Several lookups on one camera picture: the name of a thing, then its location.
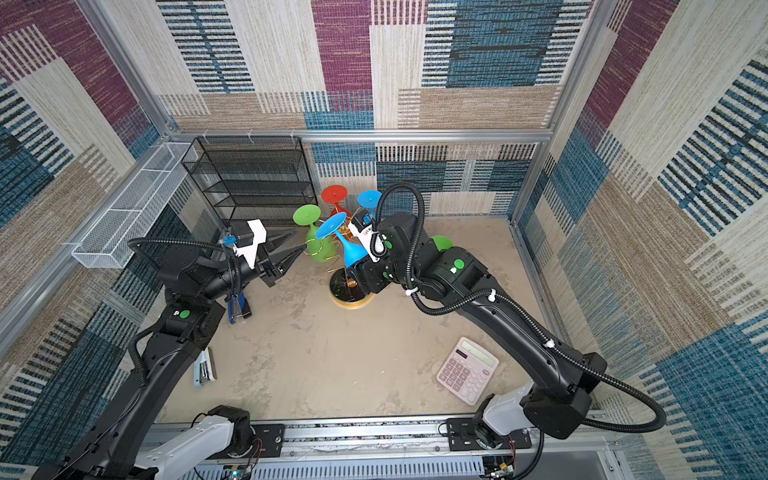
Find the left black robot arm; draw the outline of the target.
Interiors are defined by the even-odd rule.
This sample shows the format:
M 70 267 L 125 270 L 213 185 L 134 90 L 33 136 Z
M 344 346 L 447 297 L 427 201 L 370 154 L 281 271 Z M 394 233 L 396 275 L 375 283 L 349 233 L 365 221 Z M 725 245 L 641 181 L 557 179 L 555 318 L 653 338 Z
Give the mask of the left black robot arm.
M 36 479 L 177 479 L 216 455 L 252 458 L 250 414 L 217 406 L 202 420 L 147 456 L 139 450 L 173 389 L 213 339 L 230 299 L 254 279 L 272 287 L 302 255 L 289 249 L 284 230 L 268 234 L 258 220 L 244 234 L 216 243 L 138 237 L 128 247 L 149 261 L 166 289 L 159 318 L 128 345 L 133 368 L 95 425 L 56 463 L 39 467 Z

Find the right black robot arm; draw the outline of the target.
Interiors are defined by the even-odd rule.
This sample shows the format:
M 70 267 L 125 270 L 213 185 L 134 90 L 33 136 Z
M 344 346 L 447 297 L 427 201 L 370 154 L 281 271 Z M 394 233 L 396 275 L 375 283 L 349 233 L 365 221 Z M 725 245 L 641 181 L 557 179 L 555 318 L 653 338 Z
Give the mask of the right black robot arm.
M 384 216 L 382 202 L 397 191 L 414 195 L 416 213 Z M 380 199 L 368 242 L 372 255 L 347 270 L 361 289 L 378 294 L 389 285 L 399 285 L 426 315 L 458 313 L 488 334 L 532 381 L 523 391 L 490 396 L 478 412 L 479 433 L 502 436 L 534 427 L 550 437 L 566 439 L 580 426 L 643 434 L 666 424 L 666 412 L 658 402 L 608 375 L 607 363 L 598 353 L 583 353 L 549 332 L 506 294 L 468 250 L 457 246 L 439 249 L 424 229 L 424 199 L 413 185 L 391 185 Z M 599 384 L 641 402 L 653 412 L 653 419 L 622 424 L 589 418 L 591 394 Z

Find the green plastic wine glass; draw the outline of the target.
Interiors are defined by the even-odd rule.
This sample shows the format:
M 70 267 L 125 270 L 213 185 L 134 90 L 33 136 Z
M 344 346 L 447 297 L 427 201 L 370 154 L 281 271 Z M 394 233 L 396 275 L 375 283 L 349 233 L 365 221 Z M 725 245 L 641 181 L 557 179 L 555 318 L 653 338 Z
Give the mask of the green plastic wine glass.
M 438 252 L 443 252 L 454 247 L 453 241 L 443 235 L 435 235 L 431 238 L 431 241 Z
M 325 263 L 338 258 L 336 245 L 329 238 L 318 239 L 317 231 L 322 211 L 319 206 L 306 204 L 297 208 L 293 214 L 293 221 L 298 226 L 308 228 L 305 244 L 307 254 L 319 263 Z

